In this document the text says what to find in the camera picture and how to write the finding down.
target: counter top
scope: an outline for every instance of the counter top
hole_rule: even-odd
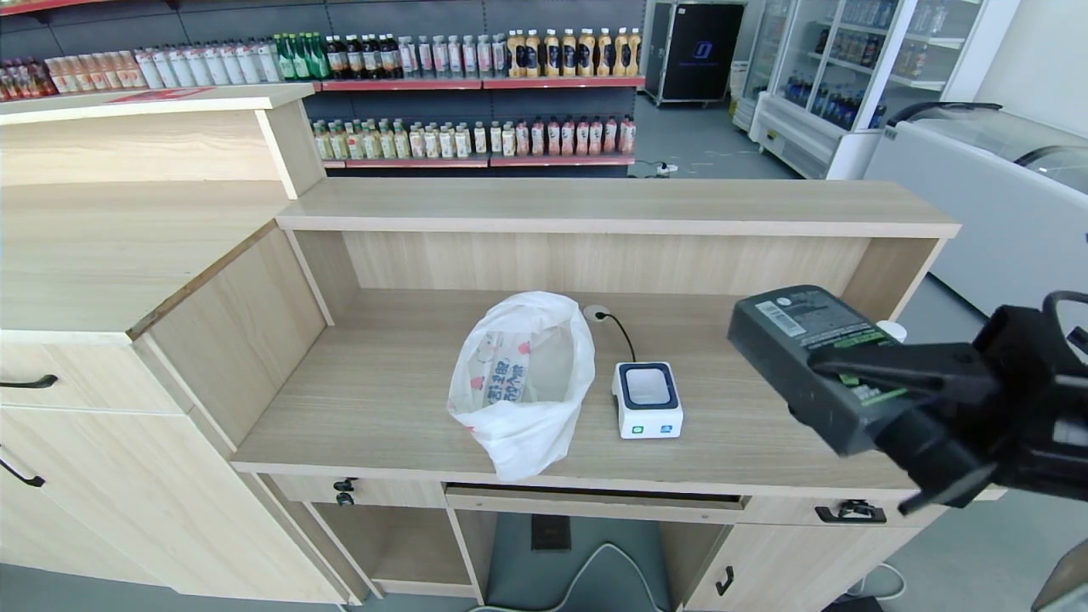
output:
[[[274,83],[49,96],[0,103],[0,125],[174,112],[274,109],[312,94],[312,83]]]
[[[4,187],[5,341],[128,342],[287,205],[277,182]]]
[[[277,218],[290,230],[955,236],[960,224],[876,181],[325,179]]]

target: sticker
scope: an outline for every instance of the sticker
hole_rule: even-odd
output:
[[[778,329],[782,330],[786,335],[793,338],[805,332],[805,328],[798,325],[798,321],[794,321],[793,317],[787,315],[778,306],[775,306],[772,302],[761,302],[755,307],[766,315],[770,319],[770,322],[778,326]]]

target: drawer handle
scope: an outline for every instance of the drawer handle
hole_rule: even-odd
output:
[[[11,389],[49,389],[58,380],[60,379],[55,376],[47,374],[34,382],[0,382],[0,387],[8,387]]]
[[[826,505],[816,506],[816,516],[824,523],[848,525],[883,525],[888,517],[883,510],[865,500],[846,500],[839,504],[838,512],[831,512]]]
[[[729,590],[729,587],[731,586],[733,586],[733,566],[726,565],[726,582],[722,583],[719,580],[714,583],[714,587],[718,589],[718,597],[721,597],[726,595],[726,591]]]
[[[22,474],[16,472],[14,467],[8,465],[8,462],[3,461],[2,458],[0,458],[0,466],[3,466],[3,468],[10,472],[12,476],[22,480],[24,485],[29,485],[30,487],[40,488],[42,485],[46,484],[46,479],[40,476],[35,476],[34,478],[24,477]]]

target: black device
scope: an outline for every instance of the black device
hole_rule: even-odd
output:
[[[841,456],[879,449],[918,485],[899,505],[964,507],[997,484],[1088,501],[1088,332],[998,308],[972,343],[903,345],[815,285],[737,303],[729,340]]]

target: white plastic bag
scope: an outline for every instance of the white plastic bag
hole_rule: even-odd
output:
[[[593,336],[578,303],[519,293],[465,339],[447,407],[487,451],[498,479],[511,482],[567,456],[594,375]]]

